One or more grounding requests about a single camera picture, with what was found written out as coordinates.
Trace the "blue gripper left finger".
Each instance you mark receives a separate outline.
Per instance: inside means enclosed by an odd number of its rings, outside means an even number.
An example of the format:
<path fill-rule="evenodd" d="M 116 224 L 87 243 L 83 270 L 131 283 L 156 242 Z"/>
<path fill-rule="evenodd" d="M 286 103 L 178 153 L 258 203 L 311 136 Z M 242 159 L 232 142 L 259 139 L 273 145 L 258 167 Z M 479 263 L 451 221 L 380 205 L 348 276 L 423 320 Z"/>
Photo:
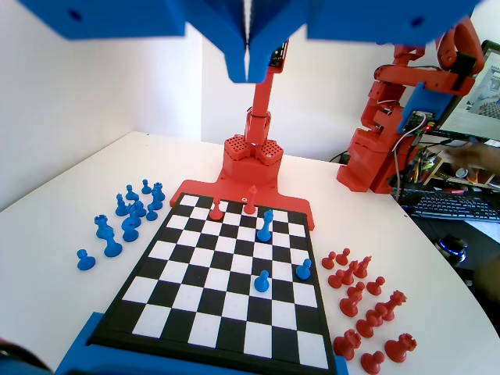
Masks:
<path fill-rule="evenodd" d="M 183 36 L 189 23 L 224 55 L 228 77 L 234 83 L 247 81 L 245 72 L 245 18 L 243 1 L 168 1 L 173 35 Z"/>

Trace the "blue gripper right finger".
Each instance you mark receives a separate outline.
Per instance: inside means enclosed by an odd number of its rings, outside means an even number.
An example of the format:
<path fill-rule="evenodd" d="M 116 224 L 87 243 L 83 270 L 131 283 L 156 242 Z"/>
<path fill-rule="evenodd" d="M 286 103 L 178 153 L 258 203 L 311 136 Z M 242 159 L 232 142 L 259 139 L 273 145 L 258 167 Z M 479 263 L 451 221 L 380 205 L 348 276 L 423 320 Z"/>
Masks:
<path fill-rule="evenodd" d="M 251 1 L 249 83 L 264 81 L 270 56 L 323 5 L 324 1 Z"/>

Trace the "dark-skinned person's hand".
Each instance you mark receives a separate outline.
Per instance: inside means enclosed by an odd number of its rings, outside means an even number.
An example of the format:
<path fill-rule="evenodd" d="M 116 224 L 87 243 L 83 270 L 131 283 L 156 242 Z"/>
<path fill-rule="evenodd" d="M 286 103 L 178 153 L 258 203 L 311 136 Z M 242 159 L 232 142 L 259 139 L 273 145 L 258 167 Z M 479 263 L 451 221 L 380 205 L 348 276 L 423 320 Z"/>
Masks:
<path fill-rule="evenodd" d="M 499 148 L 476 143 L 449 148 L 445 152 L 455 164 L 471 173 L 482 169 L 499 175 Z"/>

